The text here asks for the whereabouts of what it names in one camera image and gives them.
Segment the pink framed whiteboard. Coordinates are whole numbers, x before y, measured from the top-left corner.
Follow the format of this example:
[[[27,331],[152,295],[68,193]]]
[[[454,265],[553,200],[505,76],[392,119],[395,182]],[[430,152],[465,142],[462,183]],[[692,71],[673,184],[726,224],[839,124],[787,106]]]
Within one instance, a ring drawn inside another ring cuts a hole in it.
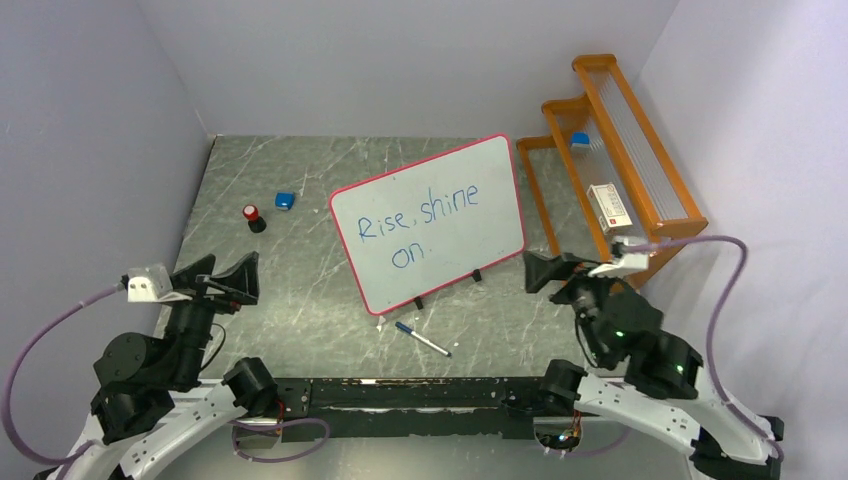
[[[338,189],[328,206],[374,316],[526,246],[511,141],[503,134]]]

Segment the blue marker cap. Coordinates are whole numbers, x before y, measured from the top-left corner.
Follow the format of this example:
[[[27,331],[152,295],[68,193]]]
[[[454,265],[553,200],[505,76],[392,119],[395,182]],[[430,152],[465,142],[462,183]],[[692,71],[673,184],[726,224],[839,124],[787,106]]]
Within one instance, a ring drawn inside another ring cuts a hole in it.
[[[402,322],[395,322],[395,327],[396,327],[397,329],[399,329],[400,331],[403,331],[403,332],[405,332],[405,333],[407,333],[407,334],[411,334],[411,333],[412,333],[412,331],[413,331],[411,327],[409,327],[409,326],[407,326],[407,325],[403,324]]]

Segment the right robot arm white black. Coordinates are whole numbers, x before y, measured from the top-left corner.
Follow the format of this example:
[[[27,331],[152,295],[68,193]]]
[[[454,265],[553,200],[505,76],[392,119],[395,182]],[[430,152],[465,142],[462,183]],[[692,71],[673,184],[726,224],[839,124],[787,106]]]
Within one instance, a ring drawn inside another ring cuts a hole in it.
[[[625,280],[649,266],[646,246],[621,240],[608,262],[563,253],[522,254],[525,290],[562,282],[550,302],[574,312],[594,368],[627,368],[618,388],[566,360],[553,360],[533,404],[551,415],[605,416],[673,447],[712,479],[777,479],[784,423],[758,416],[721,390],[703,356],[664,331],[663,314]]]

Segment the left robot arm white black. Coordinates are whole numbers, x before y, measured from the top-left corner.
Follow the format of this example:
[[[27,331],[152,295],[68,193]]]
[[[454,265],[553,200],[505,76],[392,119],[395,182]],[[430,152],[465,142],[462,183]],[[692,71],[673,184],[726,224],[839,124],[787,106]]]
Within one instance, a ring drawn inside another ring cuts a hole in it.
[[[216,316],[254,306],[260,295],[257,252],[220,273],[215,263],[208,254],[174,273],[156,264],[123,276],[116,289],[128,302],[169,307],[164,332],[109,342],[93,365],[99,388],[79,441],[38,478],[154,478],[219,427],[273,409],[277,384],[257,357],[237,361],[212,386],[202,383]]]

